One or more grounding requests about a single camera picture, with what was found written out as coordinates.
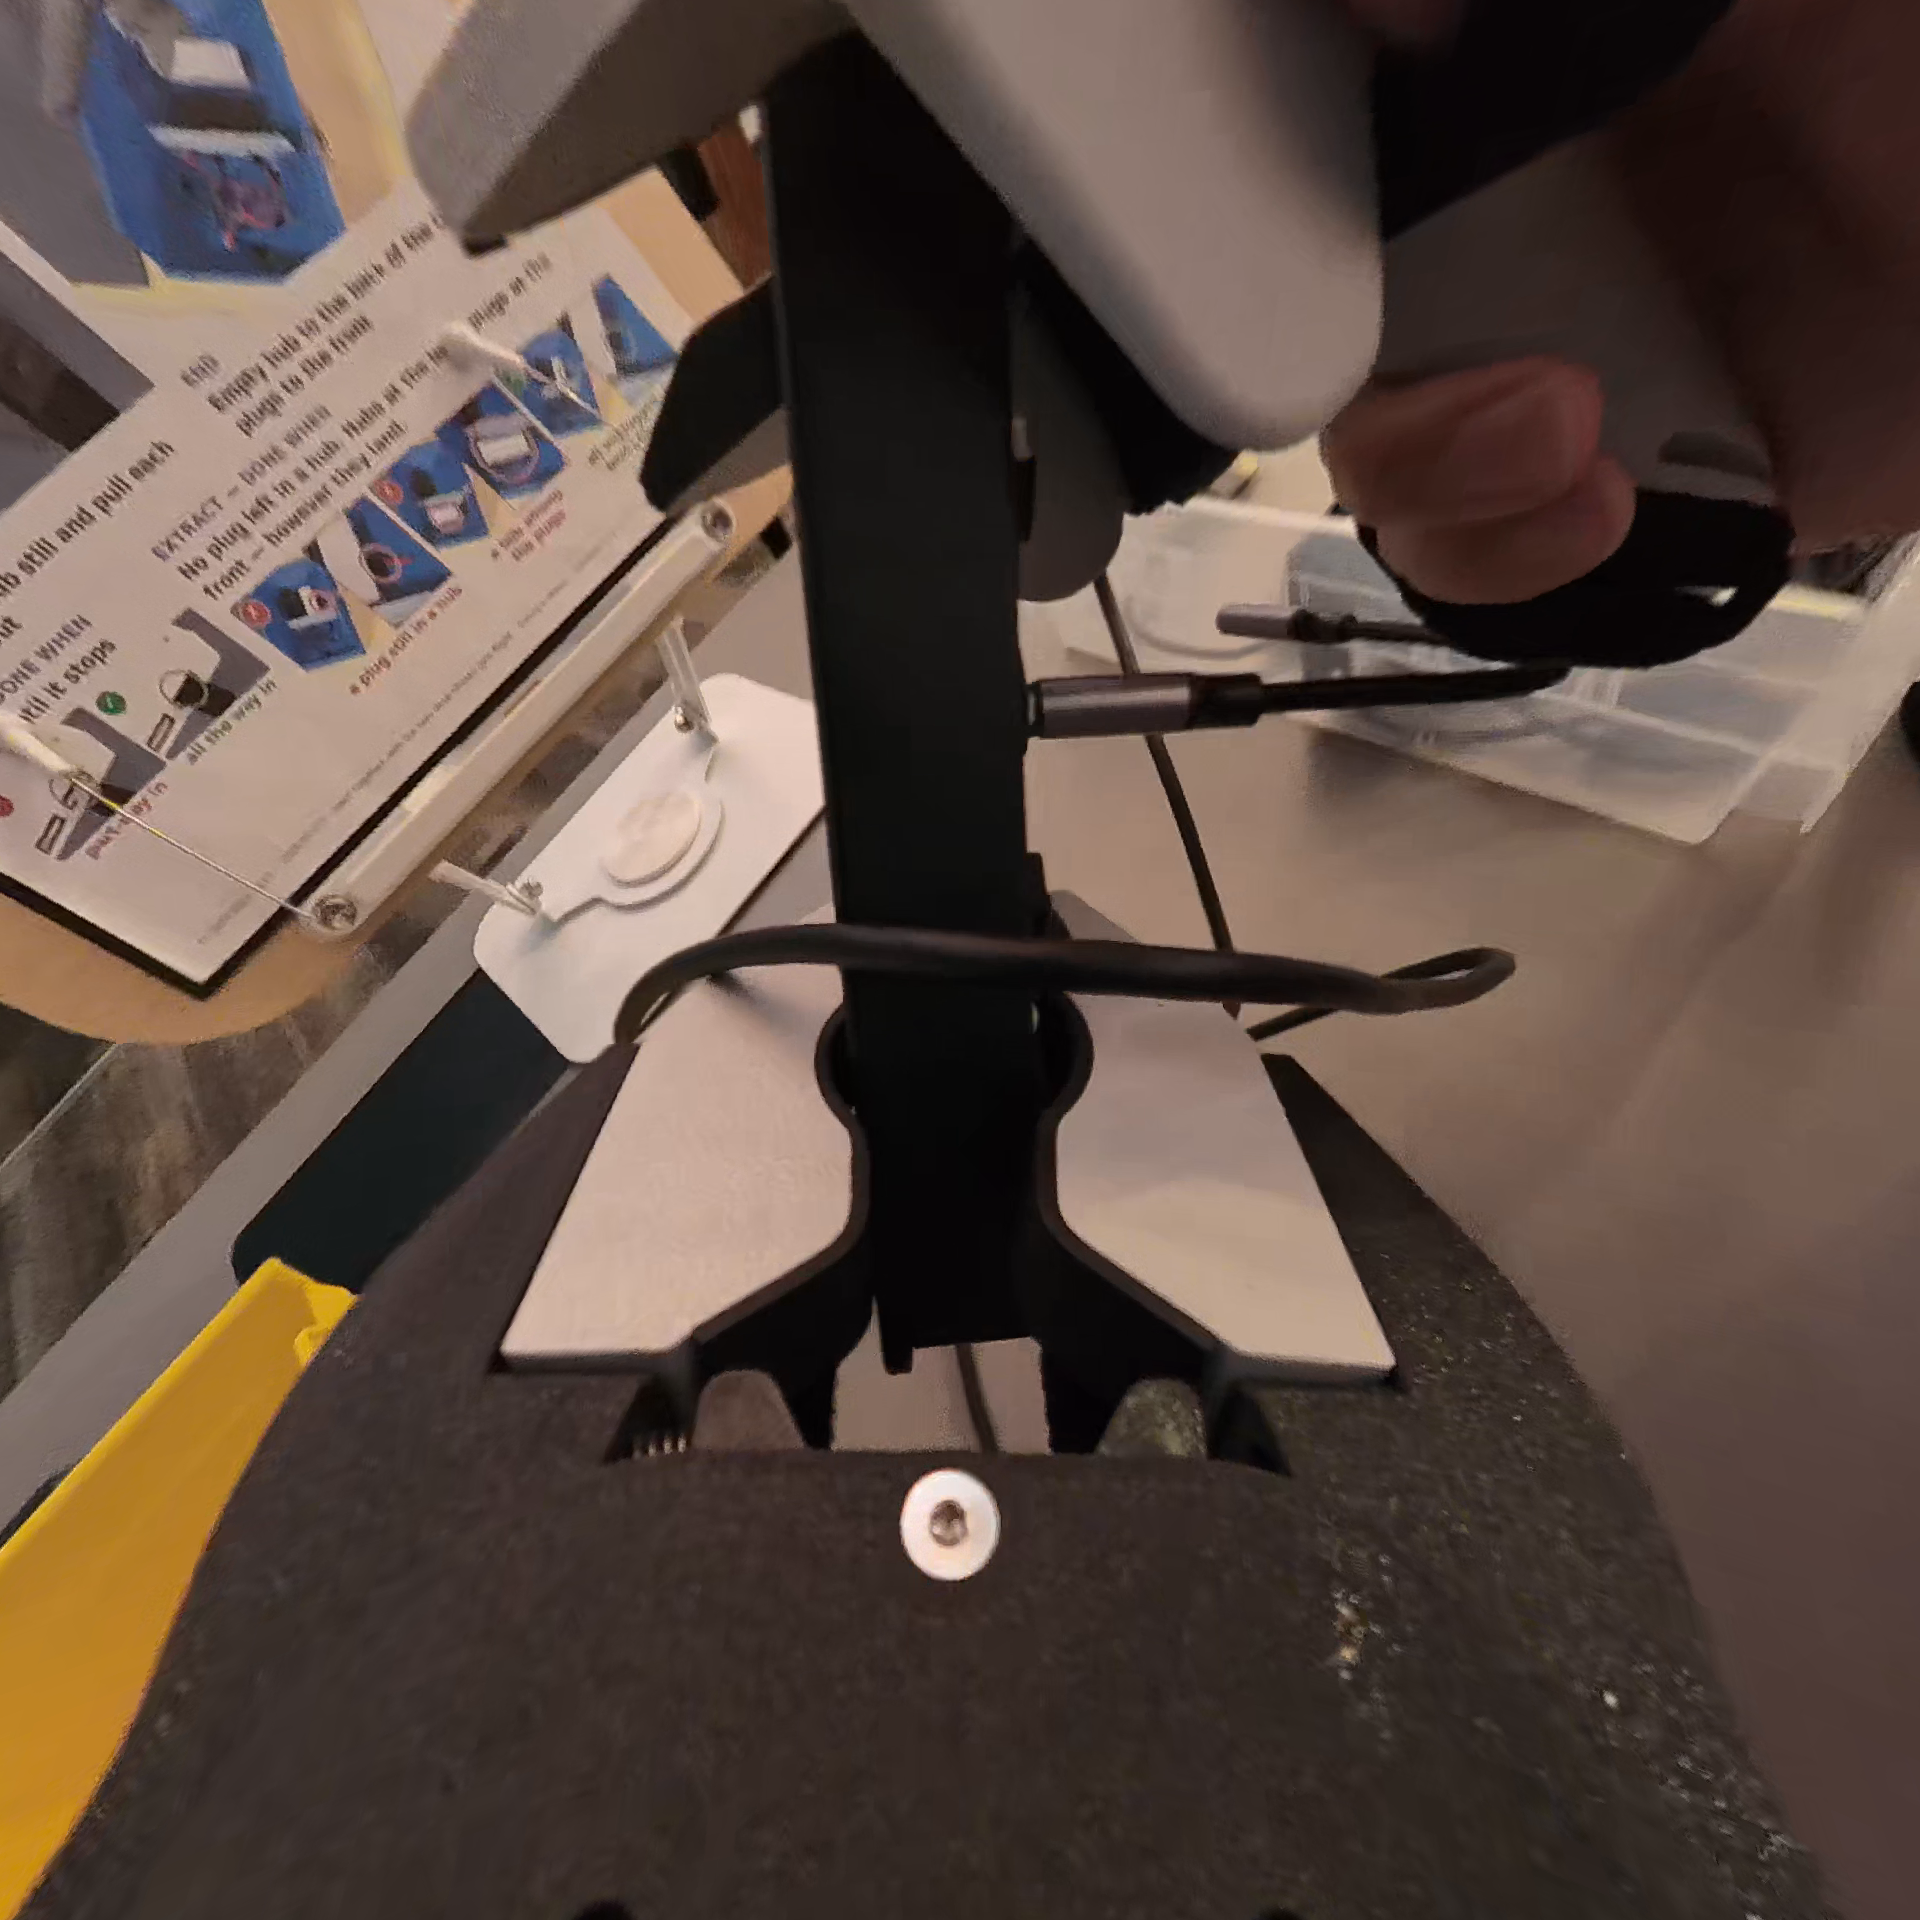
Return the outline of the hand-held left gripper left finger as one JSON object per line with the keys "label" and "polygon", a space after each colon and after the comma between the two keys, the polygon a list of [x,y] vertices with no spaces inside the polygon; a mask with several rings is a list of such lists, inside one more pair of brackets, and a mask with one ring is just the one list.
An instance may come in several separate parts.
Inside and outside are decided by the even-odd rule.
{"label": "hand-held left gripper left finger", "polygon": [[636,1045],[501,1340],[502,1364],[689,1359],[843,1249],[856,1175],[823,1039]]}

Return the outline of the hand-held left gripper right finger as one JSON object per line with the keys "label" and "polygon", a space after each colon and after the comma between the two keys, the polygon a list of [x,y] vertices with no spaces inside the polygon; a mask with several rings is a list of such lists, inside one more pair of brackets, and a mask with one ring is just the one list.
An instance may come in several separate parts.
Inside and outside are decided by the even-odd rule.
{"label": "hand-held left gripper right finger", "polygon": [[1205,1380],[1384,1380],[1393,1353],[1262,1049],[1218,1003],[1071,993],[1061,1225]]}

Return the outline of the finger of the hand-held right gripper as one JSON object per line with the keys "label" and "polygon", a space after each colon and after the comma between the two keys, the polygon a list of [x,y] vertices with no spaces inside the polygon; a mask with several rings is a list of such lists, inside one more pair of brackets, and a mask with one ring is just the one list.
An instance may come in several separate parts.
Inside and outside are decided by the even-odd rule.
{"label": "finger of the hand-held right gripper", "polygon": [[1766,484],[1596,132],[1721,2],[859,2],[856,26],[1197,434],[1281,446],[1367,380],[1583,366],[1636,484]]}
{"label": "finger of the hand-held right gripper", "polygon": [[843,2],[470,2],[409,109],[413,174],[491,252],[697,146],[846,29]]}

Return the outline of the clear plastic bin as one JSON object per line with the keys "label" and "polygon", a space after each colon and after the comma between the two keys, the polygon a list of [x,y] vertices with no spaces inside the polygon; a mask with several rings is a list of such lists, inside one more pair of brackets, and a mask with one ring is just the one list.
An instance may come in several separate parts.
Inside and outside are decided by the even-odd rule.
{"label": "clear plastic bin", "polygon": [[[1331,516],[1203,501],[1138,519],[1111,561],[1145,669],[1354,680],[1458,674],[1434,646],[1229,638],[1231,604],[1405,621],[1384,571]],[[1735,643],[1646,674],[1577,669],[1544,693],[1458,710],[1310,711],[1393,754],[1458,766],[1681,847],[1737,814],[1811,829],[1917,680],[1917,541],[1854,591],[1788,584]]]}

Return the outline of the yellow plastic bin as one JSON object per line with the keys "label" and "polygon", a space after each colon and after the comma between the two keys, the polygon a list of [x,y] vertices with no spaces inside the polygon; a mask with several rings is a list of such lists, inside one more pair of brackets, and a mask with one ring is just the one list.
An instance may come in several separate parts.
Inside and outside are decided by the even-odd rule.
{"label": "yellow plastic bin", "polygon": [[356,1295],[260,1264],[3,1541],[3,1917],[131,1735],[201,1550]]}

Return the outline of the person's right hand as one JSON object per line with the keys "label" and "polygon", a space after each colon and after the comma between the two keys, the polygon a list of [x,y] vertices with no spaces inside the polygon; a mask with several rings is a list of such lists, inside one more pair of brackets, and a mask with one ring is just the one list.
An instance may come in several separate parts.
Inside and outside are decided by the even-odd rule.
{"label": "person's right hand", "polygon": [[[1811,552],[1917,531],[1917,2],[1735,2],[1608,134]],[[1594,371],[1529,356],[1376,385],[1324,430],[1331,497],[1451,604],[1608,561],[1632,484]]]}

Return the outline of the black flat desk pad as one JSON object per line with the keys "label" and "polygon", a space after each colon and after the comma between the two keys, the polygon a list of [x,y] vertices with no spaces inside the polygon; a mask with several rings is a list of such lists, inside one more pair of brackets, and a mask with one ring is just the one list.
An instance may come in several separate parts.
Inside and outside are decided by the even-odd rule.
{"label": "black flat desk pad", "polygon": [[470,975],[237,1232],[232,1280],[280,1261],[367,1291],[573,1073],[486,975]]}

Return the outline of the white stand base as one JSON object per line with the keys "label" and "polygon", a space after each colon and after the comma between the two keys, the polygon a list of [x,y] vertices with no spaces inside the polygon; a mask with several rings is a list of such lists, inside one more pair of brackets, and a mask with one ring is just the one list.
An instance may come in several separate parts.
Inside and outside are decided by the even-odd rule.
{"label": "white stand base", "polygon": [[536,908],[491,904],[480,972],[565,1062],[611,1049],[625,997],[717,937],[823,814],[813,702],[721,674],[710,723],[664,717],[533,858]]}

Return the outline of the instruction sheet on stand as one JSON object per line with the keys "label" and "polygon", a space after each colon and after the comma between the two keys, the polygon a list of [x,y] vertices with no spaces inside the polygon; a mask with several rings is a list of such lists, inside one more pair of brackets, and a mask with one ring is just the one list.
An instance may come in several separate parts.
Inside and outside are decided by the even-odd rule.
{"label": "instruction sheet on stand", "polygon": [[[760,159],[740,132],[710,134],[693,159],[665,166],[664,183],[636,179],[607,208],[697,313],[732,305],[732,283],[749,286],[771,270]],[[372,831],[375,886],[353,880],[343,890],[356,908],[343,933],[276,925],[219,989],[193,997],[59,925],[45,908],[3,893],[3,1007],[85,1039],[193,1045],[257,1030],[319,997],[372,933],[427,890],[439,865],[474,865],[480,829],[506,814],[516,786],[554,747],[586,736],[594,710],[636,674],[672,616],[704,612],[717,576],[754,548],[788,501],[785,470],[721,493],[732,539],[710,548],[672,597],[664,595],[661,556],[681,529],[625,556],[573,621],[557,622],[557,643],[514,681],[510,698],[427,769],[427,801],[405,796],[405,818]]]}

